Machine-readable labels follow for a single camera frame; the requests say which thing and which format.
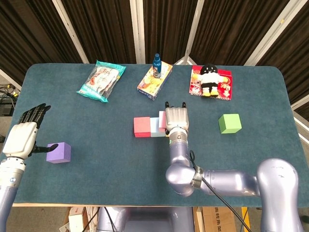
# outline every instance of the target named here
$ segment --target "black cable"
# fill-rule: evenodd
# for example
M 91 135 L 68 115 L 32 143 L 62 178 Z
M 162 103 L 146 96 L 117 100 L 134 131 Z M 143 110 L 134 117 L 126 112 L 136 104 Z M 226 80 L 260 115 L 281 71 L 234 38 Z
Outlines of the black cable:
M 195 165 L 195 154 L 194 152 L 191 150 L 190 151 L 190 161 L 193 164 L 193 168 L 194 170 L 196 169 L 196 165 Z M 239 219 L 239 221 L 243 224 L 243 226 L 248 230 L 248 232 L 252 232 L 250 230 L 250 228 L 246 225 L 246 223 L 242 220 L 241 216 L 239 216 L 239 214 L 235 211 L 235 209 L 233 209 L 229 203 L 227 203 L 212 187 L 211 185 L 204 179 L 202 178 L 202 181 L 204 182 L 204 184 L 213 192 L 214 195 L 216 195 L 217 198 L 219 198 L 232 212 L 233 214 Z
M 85 228 L 83 229 L 82 232 L 85 232 L 87 227 L 89 226 L 89 224 L 91 223 L 91 221 L 95 218 L 95 216 L 98 214 L 98 210 L 96 211 L 96 213 L 92 216 L 92 218 L 88 221 L 87 225 L 85 226 Z
M 247 213 L 248 213 L 248 208 L 247 208 L 247 210 L 246 210 L 245 215 L 243 216 L 243 220 L 246 219 Z
M 104 209 L 105 209 L 105 211 L 106 211 L 106 213 L 107 213 L 108 218 L 110 219 L 110 223 L 111 223 L 111 225 L 112 225 L 112 231 L 115 232 L 115 230 L 117 230 L 117 229 L 116 229 L 116 227 L 115 227 L 115 225 L 114 225 L 114 223 L 113 223 L 113 221 L 112 221 L 111 215 L 110 215 L 110 213 L 108 212 L 108 210 L 107 210 L 106 207 L 104 207 Z

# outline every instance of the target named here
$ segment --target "snack bag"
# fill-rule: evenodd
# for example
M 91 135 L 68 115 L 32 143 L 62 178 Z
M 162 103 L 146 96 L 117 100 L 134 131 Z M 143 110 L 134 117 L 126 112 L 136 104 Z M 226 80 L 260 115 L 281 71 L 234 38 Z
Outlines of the snack bag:
M 97 60 L 86 82 L 77 93 L 101 102 L 108 102 L 107 98 L 112 92 L 125 67 L 118 64 L 111 64 Z

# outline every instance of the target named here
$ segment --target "red block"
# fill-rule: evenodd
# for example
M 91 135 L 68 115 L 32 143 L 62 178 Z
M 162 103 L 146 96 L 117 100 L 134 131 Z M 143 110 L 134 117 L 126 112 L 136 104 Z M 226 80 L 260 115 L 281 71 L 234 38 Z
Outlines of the red block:
M 135 137 L 150 137 L 150 117 L 134 118 Z

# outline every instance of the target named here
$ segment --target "dark teal tablecloth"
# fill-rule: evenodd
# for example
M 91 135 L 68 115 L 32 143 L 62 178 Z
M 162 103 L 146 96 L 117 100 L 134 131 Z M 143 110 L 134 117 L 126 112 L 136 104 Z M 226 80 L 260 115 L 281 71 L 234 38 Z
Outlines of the dark teal tablecloth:
M 185 101 L 189 147 L 199 166 L 242 169 L 255 175 L 262 160 L 285 159 L 299 174 L 299 206 L 309 206 L 309 170 L 278 69 L 219 66 L 231 70 L 234 78 L 232 100 L 221 101 L 191 96 L 191 66 L 174 66 L 152 101 L 136 90 L 150 65 L 126 66 L 109 103 L 76 93 L 93 64 L 36 64 L 29 68 L 12 125 L 27 109 L 42 102 L 50 104 L 37 144 L 66 142 L 72 152 L 69 163 L 48 163 L 45 154 L 26 160 L 16 203 L 222 205 L 216 197 L 198 190 L 187 198 L 177 195 L 165 180 L 168 139 L 134 137 L 133 117 L 158 117 L 165 101 L 175 106 Z M 229 113 L 240 115 L 242 130 L 222 135 L 218 118 Z M 257 197 L 226 199 L 233 206 L 261 205 Z

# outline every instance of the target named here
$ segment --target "robotic hand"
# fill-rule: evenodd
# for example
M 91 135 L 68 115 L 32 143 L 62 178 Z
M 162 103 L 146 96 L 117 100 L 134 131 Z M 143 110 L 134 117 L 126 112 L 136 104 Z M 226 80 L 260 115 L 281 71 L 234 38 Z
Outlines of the robotic hand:
M 13 205 L 19 183 L 25 171 L 24 160 L 32 153 L 50 152 L 58 147 L 36 146 L 37 131 L 50 105 L 38 105 L 22 114 L 11 129 L 3 153 L 7 159 L 0 163 L 0 232 L 5 232 L 6 220 Z
M 259 196 L 262 232 L 303 232 L 297 211 L 298 175 L 291 164 L 267 159 L 258 166 L 257 176 L 239 170 L 190 167 L 186 105 L 183 102 L 182 108 L 175 108 L 166 102 L 165 106 L 170 150 L 166 180 L 176 193 L 188 197 L 194 189 L 200 189 L 208 195 Z

